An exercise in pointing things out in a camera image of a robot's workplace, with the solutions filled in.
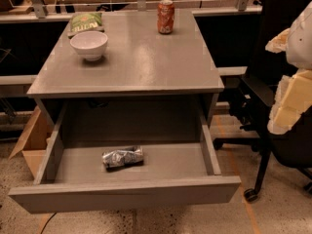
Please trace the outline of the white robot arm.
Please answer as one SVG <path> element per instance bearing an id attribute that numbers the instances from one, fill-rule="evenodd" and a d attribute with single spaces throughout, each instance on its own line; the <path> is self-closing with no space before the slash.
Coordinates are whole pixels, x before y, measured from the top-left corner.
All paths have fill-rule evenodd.
<path id="1" fill-rule="evenodd" d="M 269 114 L 268 131 L 283 135 L 312 105 L 312 2 L 290 28 L 267 43 L 265 50 L 276 54 L 284 52 L 287 63 L 297 68 L 293 76 L 282 76 Z"/>

